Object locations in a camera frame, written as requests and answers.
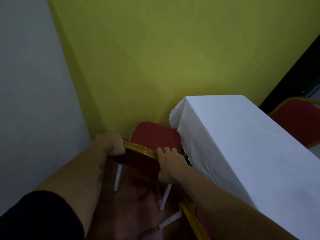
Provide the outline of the person's right hand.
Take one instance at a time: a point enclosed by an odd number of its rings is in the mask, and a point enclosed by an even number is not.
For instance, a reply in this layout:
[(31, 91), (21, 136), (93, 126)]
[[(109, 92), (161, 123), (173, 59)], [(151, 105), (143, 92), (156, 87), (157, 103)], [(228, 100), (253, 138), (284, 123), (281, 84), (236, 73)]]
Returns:
[(159, 163), (159, 165), (160, 171), (158, 173), (158, 180), (164, 184), (177, 183), (179, 174), (189, 166), (182, 154), (176, 162)]

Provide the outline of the person's left hand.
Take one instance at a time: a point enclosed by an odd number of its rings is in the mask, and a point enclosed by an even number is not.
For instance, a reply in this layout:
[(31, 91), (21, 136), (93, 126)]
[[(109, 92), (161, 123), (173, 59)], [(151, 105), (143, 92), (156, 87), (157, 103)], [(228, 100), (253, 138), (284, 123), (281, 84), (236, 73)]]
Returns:
[(94, 143), (106, 151), (107, 156), (121, 156), (126, 153), (122, 135), (114, 131), (105, 131), (96, 135)]

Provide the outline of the red chair with gold frame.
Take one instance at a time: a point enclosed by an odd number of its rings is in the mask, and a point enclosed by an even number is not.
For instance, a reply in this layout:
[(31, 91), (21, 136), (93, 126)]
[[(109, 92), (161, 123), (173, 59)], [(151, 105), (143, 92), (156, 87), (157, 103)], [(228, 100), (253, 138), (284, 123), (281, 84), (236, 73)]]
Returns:
[(320, 101), (290, 97), (273, 109), (269, 117), (306, 148), (320, 144)]
[(159, 201), (159, 210), (163, 211), (172, 185), (163, 184), (158, 180), (160, 164), (156, 149), (175, 148), (178, 153), (181, 153), (180, 134), (174, 129), (145, 121), (136, 127), (128, 140), (123, 140), (123, 146), (126, 153), (112, 157), (118, 163), (113, 187), (114, 192), (118, 191), (123, 165), (128, 166), (137, 173), (138, 178), (166, 187), (164, 195)]
[(162, 230), (164, 227), (185, 216), (197, 240), (211, 240), (196, 215), (196, 205), (194, 203), (189, 204), (186, 201), (181, 201), (178, 205), (179, 211), (160, 223), (158, 228)]

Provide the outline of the person's left forearm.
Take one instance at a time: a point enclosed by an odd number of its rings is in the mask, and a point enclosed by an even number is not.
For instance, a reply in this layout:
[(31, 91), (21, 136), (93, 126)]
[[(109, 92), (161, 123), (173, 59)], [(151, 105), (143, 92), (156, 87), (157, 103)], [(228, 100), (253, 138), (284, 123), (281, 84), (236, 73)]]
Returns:
[(97, 206), (104, 179), (109, 141), (98, 140), (45, 179), (33, 191), (45, 190), (62, 197), (74, 210), (86, 237)]

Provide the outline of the person's right forearm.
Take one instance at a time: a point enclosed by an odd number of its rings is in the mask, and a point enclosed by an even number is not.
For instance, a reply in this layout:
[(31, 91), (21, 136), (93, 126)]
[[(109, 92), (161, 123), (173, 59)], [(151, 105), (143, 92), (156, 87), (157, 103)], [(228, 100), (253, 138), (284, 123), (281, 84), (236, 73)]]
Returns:
[(204, 216), (216, 240), (299, 240), (192, 167), (174, 166), (171, 174)]

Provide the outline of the white tablecloth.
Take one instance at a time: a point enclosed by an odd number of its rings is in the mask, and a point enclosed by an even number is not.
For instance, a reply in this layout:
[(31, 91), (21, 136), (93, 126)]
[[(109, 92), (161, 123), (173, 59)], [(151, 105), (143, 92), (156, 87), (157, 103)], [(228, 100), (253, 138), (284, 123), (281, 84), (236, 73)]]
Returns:
[(171, 111), (193, 168), (300, 240), (320, 240), (320, 159), (243, 95)]

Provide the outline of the black sleeve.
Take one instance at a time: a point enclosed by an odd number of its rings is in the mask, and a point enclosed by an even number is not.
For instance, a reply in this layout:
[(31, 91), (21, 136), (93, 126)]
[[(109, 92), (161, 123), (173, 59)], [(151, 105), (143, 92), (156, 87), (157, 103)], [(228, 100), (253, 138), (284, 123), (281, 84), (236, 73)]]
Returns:
[(0, 216), (0, 240), (85, 240), (85, 231), (61, 196), (40, 190), (24, 195)]

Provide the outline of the dark door frame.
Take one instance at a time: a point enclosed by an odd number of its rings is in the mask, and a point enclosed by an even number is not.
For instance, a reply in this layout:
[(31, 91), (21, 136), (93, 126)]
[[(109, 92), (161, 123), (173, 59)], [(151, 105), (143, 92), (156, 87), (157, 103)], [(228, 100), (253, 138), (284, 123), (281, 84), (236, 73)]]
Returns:
[(259, 106), (269, 114), (291, 97), (306, 96), (320, 84), (320, 34)]

